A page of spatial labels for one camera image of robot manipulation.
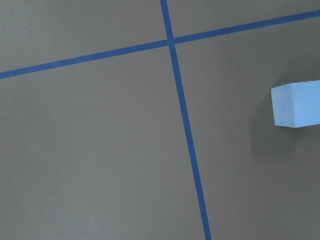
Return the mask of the light blue foam block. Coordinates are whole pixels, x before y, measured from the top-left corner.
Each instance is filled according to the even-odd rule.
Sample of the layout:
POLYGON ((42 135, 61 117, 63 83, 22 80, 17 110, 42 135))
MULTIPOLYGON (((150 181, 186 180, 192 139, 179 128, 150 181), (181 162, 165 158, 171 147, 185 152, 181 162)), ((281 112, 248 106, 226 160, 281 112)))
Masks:
POLYGON ((271 89, 274 125, 301 128, 320 123, 320 81, 294 82, 271 89))

